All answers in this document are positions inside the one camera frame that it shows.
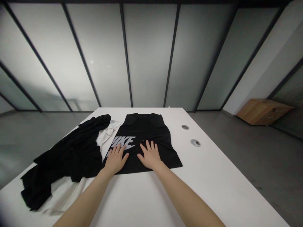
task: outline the nike logo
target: nike logo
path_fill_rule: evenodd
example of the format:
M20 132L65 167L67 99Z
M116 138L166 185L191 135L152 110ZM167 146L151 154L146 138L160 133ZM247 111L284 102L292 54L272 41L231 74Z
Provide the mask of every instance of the nike logo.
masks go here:
M113 148L115 145L117 146L120 143L121 147L124 145L126 146L124 150L130 149L135 146L130 144L134 141L134 138L136 137L115 137L110 147Z

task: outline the drawer handle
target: drawer handle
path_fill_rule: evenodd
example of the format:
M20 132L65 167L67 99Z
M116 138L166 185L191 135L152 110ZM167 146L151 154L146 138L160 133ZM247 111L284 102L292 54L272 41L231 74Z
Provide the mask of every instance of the drawer handle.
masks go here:
M275 113L281 113L282 112L282 111L277 111L276 108L273 108L272 111L275 112Z

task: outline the forearm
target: forearm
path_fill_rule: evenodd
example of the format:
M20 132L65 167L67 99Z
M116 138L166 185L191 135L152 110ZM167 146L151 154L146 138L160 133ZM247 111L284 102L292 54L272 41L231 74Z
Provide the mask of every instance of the forearm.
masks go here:
M113 174L103 168L54 227L89 227Z
M153 170L186 226L225 226L213 210L163 162Z

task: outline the crumpled black clothing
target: crumpled black clothing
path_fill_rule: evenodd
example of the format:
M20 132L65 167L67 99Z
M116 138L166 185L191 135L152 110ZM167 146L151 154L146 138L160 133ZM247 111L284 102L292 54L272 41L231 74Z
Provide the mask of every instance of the crumpled black clothing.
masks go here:
M110 120L108 114L92 117L34 160L37 165L21 177L21 195L31 211L38 210L51 196L51 184L56 180L70 176L79 182L82 177L97 176L102 156L96 139Z

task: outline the person's left hand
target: person's left hand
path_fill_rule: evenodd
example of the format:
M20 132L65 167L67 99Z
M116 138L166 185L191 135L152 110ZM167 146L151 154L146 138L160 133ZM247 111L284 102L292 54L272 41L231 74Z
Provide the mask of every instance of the person's left hand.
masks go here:
M105 163L105 169L112 175L114 175L115 173L119 172L122 167L124 166L129 153L127 153L123 159L123 151L126 148L126 146L124 145L122 148L120 148L121 144L119 144L118 146L114 146L114 149L109 151L109 154L107 156L107 160Z

